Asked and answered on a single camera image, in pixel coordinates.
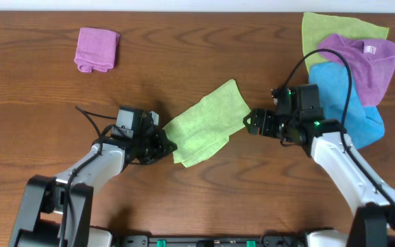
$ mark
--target green cloth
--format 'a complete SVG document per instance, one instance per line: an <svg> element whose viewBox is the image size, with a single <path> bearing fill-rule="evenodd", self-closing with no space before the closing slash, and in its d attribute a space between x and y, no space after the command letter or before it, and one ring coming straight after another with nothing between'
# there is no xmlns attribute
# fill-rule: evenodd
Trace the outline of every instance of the green cloth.
<svg viewBox="0 0 395 247"><path fill-rule="evenodd" d="M307 55L316 50L318 45L331 34L340 34L346 38L382 38L386 39L388 27L379 27L356 18L328 16L315 13L304 13L302 18L302 53ZM306 59L307 71L318 63L328 62L318 53Z"/></svg>
<svg viewBox="0 0 395 247"><path fill-rule="evenodd" d="M164 130L178 146L175 163L190 167L212 157L227 144L230 134L244 126L250 113L235 80L229 80L171 120Z"/></svg>

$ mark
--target wood grain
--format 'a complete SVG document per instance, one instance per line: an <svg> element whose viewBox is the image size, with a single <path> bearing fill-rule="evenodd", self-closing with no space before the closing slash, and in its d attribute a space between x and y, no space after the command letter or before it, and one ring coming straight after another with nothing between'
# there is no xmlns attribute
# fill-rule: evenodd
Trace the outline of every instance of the wood grain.
<svg viewBox="0 0 395 247"><path fill-rule="evenodd" d="M395 14L350 16L390 27L395 42ZM105 115L117 114L119 105L155 110L165 124L235 78L250 108L273 108L270 89L302 57L301 20L302 14L0 12L0 246L7 245L28 178L57 174L95 138L75 105ZM81 27L121 34L113 70L77 70ZM293 83L306 78L303 69ZM361 153L395 187L395 75L379 111L385 137ZM331 179L300 148L244 129L195 167L170 156L127 168L95 197L91 218L119 233L154 235L320 226L345 232L351 222Z"/></svg>

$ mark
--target pink towel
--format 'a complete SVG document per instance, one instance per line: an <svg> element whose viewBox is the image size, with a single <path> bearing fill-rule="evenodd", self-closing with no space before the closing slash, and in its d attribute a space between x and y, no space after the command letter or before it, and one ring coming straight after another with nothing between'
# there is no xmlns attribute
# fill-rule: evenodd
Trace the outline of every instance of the pink towel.
<svg viewBox="0 0 395 247"><path fill-rule="evenodd" d="M115 49L120 34L89 27L80 28L79 41L75 50L74 62L81 72L90 73L93 69L107 72L114 67Z"/></svg>
<svg viewBox="0 0 395 247"><path fill-rule="evenodd" d="M348 61L362 106L377 106L381 102L395 69L395 43L375 38L354 40L331 34L318 48L335 50ZM334 54L320 54L342 64Z"/></svg>

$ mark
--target wire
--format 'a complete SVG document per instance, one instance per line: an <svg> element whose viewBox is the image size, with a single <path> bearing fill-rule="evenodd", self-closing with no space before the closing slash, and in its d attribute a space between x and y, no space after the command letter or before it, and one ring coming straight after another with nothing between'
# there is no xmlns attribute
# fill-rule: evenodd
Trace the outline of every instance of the wire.
<svg viewBox="0 0 395 247"><path fill-rule="evenodd" d="M348 91L347 91L347 98L346 98L346 103L344 105L344 111L342 113L342 119L341 119L341 124L342 126L344 126L345 124L345 120L346 120L346 115L347 115L347 110L348 110L348 104L350 102L350 95L351 95L351 87L352 87L352 78L351 78L351 70L350 70L350 66L347 63L347 60L338 52L333 51L331 49L316 49L314 51L309 52L307 55L304 56L304 58L302 58L302 60L300 62L298 62L298 64L294 67L294 69L292 70L292 72L290 73L289 77L287 78L287 80L285 81L285 83L280 87L280 90L278 90L277 93L281 93L281 89L285 88L287 86L287 84L289 83L290 79L294 76L294 73L296 72L296 70L298 69L298 67L306 60L306 58L308 58L310 55L312 54L316 54L318 52L329 52L332 54L335 54L344 64L346 70L347 70L347 74L348 74ZM373 184L374 188L390 203L391 207L393 208L393 210L395 211L395 201L391 198L390 195L388 195L388 193L382 188L382 185L378 184L373 177L371 177L371 175L367 172L367 170L359 163L359 161L357 160L357 158L353 155L353 153L350 150L350 147L347 146L346 140L344 138L344 132L340 132L341 134L341 142L342 145L344 147L345 152L348 153L349 157L353 160L353 162L355 163L355 165L362 171L363 175L365 175L367 177L367 179Z"/></svg>
<svg viewBox="0 0 395 247"><path fill-rule="evenodd" d="M101 135L101 134L100 134L100 130L99 130L99 128L97 127L97 124L94 123L93 119L91 119L91 117L89 117L89 114L88 114L86 111L82 110L79 106L76 106L75 108L76 108L78 111L80 111L80 112L90 121L90 123L93 125L95 131L97 132L97 135L100 137L100 135Z"/></svg>
<svg viewBox="0 0 395 247"><path fill-rule="evenodd" d="M120 132L120 134L122 135L123 138L128 138L128 139L129 139L129 137L127 137L127 136L125 135L125 133L123 132L123 130L122 130L119 126L117 126L117 125L115 125L115 124L110 124L110 125L106 126L106 127L103 129L103 131L101 132L101 135L102 135L103 137L106 136L106 134L108 134L108 132L109 132L110 130L112 130L112 128L115 128L118 132Z"/></svg>
<svg viewBox="0 0 395 247"><path fill-rule="evenodd" d="M84 112L86 114L88 114L88 115L92 115L92 116L96 116L96 117L101 117L101 118L106 118L106 119L117 119L116 117L109 117L109 116L100 115L100 114L97 114L97 113L91 113L91 112L88 112L86 110L84 110Z"/></svg>

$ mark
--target black cable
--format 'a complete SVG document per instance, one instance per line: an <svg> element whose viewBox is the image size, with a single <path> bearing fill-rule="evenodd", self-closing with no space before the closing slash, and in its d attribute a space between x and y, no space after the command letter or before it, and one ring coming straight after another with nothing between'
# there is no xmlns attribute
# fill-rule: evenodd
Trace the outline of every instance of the black cable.
<svg viewBox="0 0 395 247"><path fill-rule="evenodd" d="M290 75L287 78L286 82L280 87L280 90L277 93L281 93L281 91L282 91L281 89L284 89L287 86L287 84L289 83L289 81L292 78L292 76L294 76L294 73L296 72L298 67L306 60L306 58L308 58L312 54L316 54L316 53L322 52L322 51L335 54L343 62L344 66L345 66L345 68L347 70L347 74L348 74L348 91L347 91L346 103L344 105L344 111L342 113L342 120L341 120L341 124L342 124L342 126L344 126L344 123L345 123L345 120L346 120L346 115L347 115L347 110L348 110L348 104L350 103L352 78L351 78L350 66L347 63L347 60L340 53L338 53L336 51L333 51L331 49L316 49L314 51L309 52L307 55L304 56L304 58L302 58L302 60L300 62L298 62L298 64L295 66L295 68L290 73ZM357 158L353 155L353 153L350 150L350 147L347 146L346 140L344 138L344 132L341 131L340 135L341 135L341 142L342 142L342 145L344 147L344 151L348 153L349 157L353 160L355 165L362 171L363 175L365 175L367 177L367 179L373 184L374 188L390 203L391 207L395 211L395 201L382 188L382 185L378 184L373 179L373 177L371 177L371 175L367 172L367 170L359 163Z"/></svg>
<svg viewBox="0 0 395 247"><path fill-rule="evenodd" d="M76 106L75 108L76 108L78 111L80 111L80 112L90 121L90 123L93 125L95 131L97 132L97 135L98 135L99 138L100 138L100 136L101 136L100 130L99 130L99 128L97 127L97 124L94 123L93 119L91 119L91 117L89 117L88 113L87 113L86 111L82 110L79 106Z"/></svg>
<svg viewBox="0 0 395 247"><path fill-rule="evenodd" d="M123 136L123 138L129 138L125 135L125 133L123 132L123 130L121 128L119 128L117 125L115 124L110 124L108 126L106 126L103 131L101 132L101 135L104 137L106 136L106 134L108 134L108 132L110 130L112 130L112 128L115 128L118 132L120 132L120 134Z"/></svg>
<svg viewBox="0 0 395 247"><path fill-rule="evenodd" d="M91 112L88 112L86 110L84 110L84 112L86 114L88 114L88 115L92 115L92 116L96 116L96 117L101 117L101 118L106 118L106 119L117 119L116 117L109 117L109 116L100 115L100 114L97 114L97 113L91 113Z"/></svg>

